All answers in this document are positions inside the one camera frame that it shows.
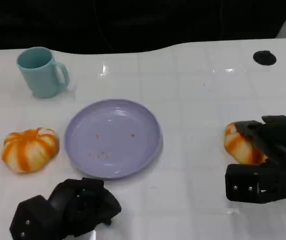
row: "black object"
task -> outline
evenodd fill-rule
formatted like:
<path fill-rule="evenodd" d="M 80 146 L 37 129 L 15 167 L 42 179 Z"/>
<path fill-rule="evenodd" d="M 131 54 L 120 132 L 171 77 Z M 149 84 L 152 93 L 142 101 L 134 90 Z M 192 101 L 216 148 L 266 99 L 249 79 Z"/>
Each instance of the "black object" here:
<path fill-rule="evenodd" d="M 286 199 L 286 116 L 263 116 L 236 122 L 237 131 L 251 139 L 268 157 L 260 166 L 230 164 L 226 169 L 226 197 L 231 201 L 267 203 Z"/>
<path fill-rule="evenodd" d="M 286 169 L 230 164 L 225 174 L 231 201 L 264 204 L 286 199 Z"/>
<path fill-rule="evenodd" d="M 41 195 L 21 202 L 10 226 L 14 240 L 61 240 L 91 232 L 96 225 L 111 224 L 121 211 L 102 180 L 67 179 L 48 200 Z"/>
<path fill-rule="evenodd" d="M 286 0 L 0 0 L 0 49 L 107 54 L 272 39 L 285 20 Z"/>
<path fill-rule="evenodd" d="M 276 63 L 276 57 L 270 51 L 257 51 L 253 55 L 255 62 L 261 65 L 270 66 Z"/>

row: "pumpkin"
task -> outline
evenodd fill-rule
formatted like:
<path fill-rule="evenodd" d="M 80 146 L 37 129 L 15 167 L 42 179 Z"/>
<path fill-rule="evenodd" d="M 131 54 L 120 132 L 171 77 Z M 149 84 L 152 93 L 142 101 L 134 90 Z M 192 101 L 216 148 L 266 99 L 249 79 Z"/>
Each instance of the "pumpkin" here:
<path fill-rule="evenodd" d="M 226 151 L 241 164 L 259 165 L 267 159 L 250 139 L 237 132 L 234 123 L 227 125 L 225 129 L 224 145 Z"/>
<path fill-rule="evenodd" d="M 2 159 L 14 172 L 30 173 L 42 168 L 58 150 L 55 132 L 39 127 L 10 133 L 4 141 Z"/>

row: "white table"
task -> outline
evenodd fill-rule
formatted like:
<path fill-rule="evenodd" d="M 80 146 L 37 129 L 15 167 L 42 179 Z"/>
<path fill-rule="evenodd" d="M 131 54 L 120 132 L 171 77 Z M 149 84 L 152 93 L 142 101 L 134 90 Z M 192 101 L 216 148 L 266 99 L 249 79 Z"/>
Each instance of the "white table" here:
<path fill-rule="evenodd" d="M 270 50 L 273 66 L 260 66 L 254 52 Z M 97 240 L 284 240 L 286 200 L 269 204 L 229 202 L 224 174 L 232 158 L 223 148 L 231 121 L 286 115 L 286 39 L 186 43 L 152 52 L 76 55 L 55 52 L 70 72 L 70 91 L 31 97 L 16 57 L 0 50 L 0 153 L 9 132 L 53 128 L 63 137 L 81 108 L 123 98 L 147 106 L 158 118 L 164 150 L 158 162 L 105 186 L 123 210 L 111 227 L 96 228 Z M 44 170 L 12 173 L 0 158 L 0 240 L 20 201 L 48 198 L 66 178 L 82 175 L 59 155 Z"/>

